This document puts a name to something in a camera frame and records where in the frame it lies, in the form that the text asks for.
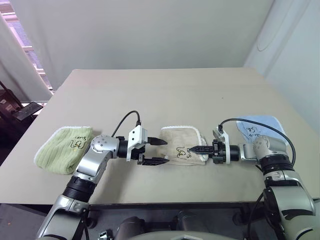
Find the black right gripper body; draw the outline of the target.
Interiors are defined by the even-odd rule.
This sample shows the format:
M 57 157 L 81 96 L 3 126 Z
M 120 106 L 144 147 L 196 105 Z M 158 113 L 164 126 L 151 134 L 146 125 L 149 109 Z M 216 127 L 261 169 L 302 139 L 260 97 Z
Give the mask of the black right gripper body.
M 222 141 L 213 140 L 212 160 L 214 164 L 223 164 L 225 162 L 225 144 Z

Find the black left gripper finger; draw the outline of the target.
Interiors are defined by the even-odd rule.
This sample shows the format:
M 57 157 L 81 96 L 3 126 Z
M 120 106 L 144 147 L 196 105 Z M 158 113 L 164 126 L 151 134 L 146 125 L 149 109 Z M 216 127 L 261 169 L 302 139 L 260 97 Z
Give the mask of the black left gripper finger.
M 147 143 L 152 146 L 163 146 L 168 144 L 165 140 L 156 137 L 148 137 Z
M 152 157 L 152 158 L 145 158 L 145 156 L 142 156 L 142 159 L 138 161 L 139 165 L 143 166 L 158 166 L 162 164 L 168 163 L 169 160 L 162 157 Z

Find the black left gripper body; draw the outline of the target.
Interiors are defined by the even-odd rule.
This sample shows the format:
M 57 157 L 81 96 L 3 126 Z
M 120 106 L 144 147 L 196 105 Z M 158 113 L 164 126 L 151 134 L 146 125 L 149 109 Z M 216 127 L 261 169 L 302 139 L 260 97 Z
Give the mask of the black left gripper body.
M 134 148 L 131 151 L 131 159 L 136 160 L 138 165 L 144 165 L 144 153 L 146 151 L 145 146 L 141 148 Z

